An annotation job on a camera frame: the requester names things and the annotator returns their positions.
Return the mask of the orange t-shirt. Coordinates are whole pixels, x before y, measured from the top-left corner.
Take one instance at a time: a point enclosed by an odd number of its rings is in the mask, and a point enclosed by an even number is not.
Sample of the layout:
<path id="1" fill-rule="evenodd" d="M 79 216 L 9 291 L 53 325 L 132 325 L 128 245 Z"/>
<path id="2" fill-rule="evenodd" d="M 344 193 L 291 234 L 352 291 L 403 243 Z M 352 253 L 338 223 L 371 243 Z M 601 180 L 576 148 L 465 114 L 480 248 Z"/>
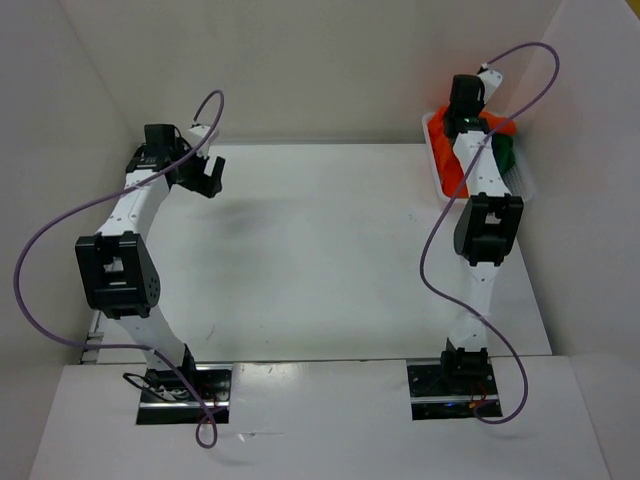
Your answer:
<path id="1" fill-rule="evenodd" d="M 427 122 L 428 133 L 435 157 L 435 163 L 440 175 L 442 191 L 446 196 L 453 194 L 463 177 L 463 170 L 455 156 L 449 139 L 444 133 L 444 114 L 448 106 L 441 106 L 435 115 Z M 497 133 L 509 135 L 513 138 L 517 133 L 514 121 L 506 123 Z"/>

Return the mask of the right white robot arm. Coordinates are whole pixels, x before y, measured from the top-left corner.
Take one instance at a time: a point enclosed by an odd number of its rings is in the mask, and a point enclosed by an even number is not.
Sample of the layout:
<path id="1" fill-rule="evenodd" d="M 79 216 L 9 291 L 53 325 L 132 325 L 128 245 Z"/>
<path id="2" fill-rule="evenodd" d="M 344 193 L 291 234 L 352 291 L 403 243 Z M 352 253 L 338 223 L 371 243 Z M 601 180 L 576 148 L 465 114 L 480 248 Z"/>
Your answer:
<path id="1" fill-rule="evenodd" d="M 480 116 L 502 82 L 502 75 L 483 67 L 475 75 L 453 77 L 444 134 L 460 163 L 468 199 L 456 224 L 454 251 L 467 262 L 465 304 L 441 354 L 438 380 L 455 395 L 478 393 L 489 375 L 486 326 L 495 278 L 511 252 L 524 210 L 502 179 L 489 123 Z"/>

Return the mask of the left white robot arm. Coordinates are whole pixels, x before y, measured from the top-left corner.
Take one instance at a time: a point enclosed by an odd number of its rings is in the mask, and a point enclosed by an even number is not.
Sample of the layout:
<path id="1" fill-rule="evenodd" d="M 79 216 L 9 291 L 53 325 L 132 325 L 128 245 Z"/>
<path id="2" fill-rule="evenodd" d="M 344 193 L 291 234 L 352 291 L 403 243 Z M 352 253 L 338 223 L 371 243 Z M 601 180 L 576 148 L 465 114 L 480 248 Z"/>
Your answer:
<path id="1" fill-rule="evenodd" d="M 126 167 L 127 194 L 94 235 L 76 241 L 75 253 L 89 306 L 147 348 L 141 387 L 160 401 L 182 401 L 197 392 L 200 377 L 159 307 L 161 281 L 146 239 L 172 188 L 206 198 L 220 193 L 225 160 L 210 158 L 218 131 L 207 125 L 194 123 L 181 134 L 170 124 L 149 124 L 144 133 Z"/>

